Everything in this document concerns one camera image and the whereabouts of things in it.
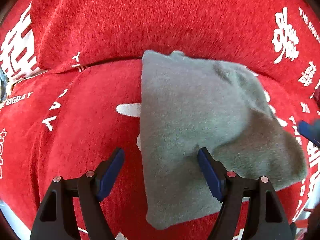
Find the red back cushion cover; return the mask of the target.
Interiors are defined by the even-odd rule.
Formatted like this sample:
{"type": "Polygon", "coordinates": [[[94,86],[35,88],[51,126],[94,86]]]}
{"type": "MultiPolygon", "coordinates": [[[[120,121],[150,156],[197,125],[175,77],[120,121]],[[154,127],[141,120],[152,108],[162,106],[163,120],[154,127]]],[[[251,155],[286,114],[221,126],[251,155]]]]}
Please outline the red back cushion cover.
{"type": "Polygon", "coordinates": [[[1,26],[12,80],[149,49],[242,63],[306,97],[319,85],[319,20],[303,0],[18,0],[1,26]]]}

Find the grey knitted garment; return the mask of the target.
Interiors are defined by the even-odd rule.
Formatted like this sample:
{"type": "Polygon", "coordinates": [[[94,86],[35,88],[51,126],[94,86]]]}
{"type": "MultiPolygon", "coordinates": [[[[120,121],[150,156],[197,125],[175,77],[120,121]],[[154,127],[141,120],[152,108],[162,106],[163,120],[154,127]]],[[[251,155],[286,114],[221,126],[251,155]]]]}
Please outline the grey knitted garment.
{"type": "Polygon", "coordinates": [[[141,82],[146,219],[154,228],[219,211],[197,162],[202,147],[244,178],[267,176],[276,190],[306,177],[302,148],[245,66],[148,50],[141,82]]]}

